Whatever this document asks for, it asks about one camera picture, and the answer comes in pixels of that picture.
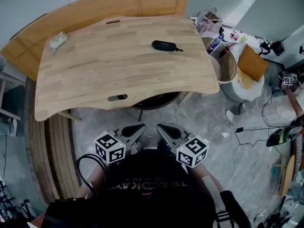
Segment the wooden table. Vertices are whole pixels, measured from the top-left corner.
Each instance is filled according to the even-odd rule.
[[[214,94],[218,81],[193,21],[185,16],[120,17],[68,34],[56,51],[46,43],[39,66],[35,119],[75,107],[132,106],[168,92]],[[154,40],[181,51],[155,50]],[[117,100],[117,95],[126,95]]]

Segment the stool leg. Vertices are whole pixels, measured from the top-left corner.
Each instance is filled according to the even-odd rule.
[[[141,110],[141,112],[139,113],[139,118],[138,118],[139,122],[142,120],[142,115],[143,115],[143,110]]]

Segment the black t-shirt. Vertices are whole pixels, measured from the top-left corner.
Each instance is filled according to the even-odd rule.
[[[157,150],[128,157],[110,176],[107,191],[102,194],[108,210],[104,226],[135,225],[135,219],[144,222],[139,225],[143,227],[212,227],[217,217],[211,197],[198,188],[178,162]],[[224,191],[221,197],[239,227],[250,227],[233,194]]]

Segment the wooden backrest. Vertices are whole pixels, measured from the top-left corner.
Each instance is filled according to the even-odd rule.
[[[0,52],[12,65],[37,80],[44,45],[59,32],[71,32],[107,18],[184,14],[188,0],[78,0],[35,20]]]

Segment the yellow cushion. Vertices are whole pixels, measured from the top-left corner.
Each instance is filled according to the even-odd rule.
[[[237,71],[237,81],[244,89],[250,89],[253,84],[253,79],[249,77],[247,74],[244,74],[241,69]]]
[[[266,72],[268,63],[255,53],[250,46],[246,45],[237,66],[243,73],[258,82]]]

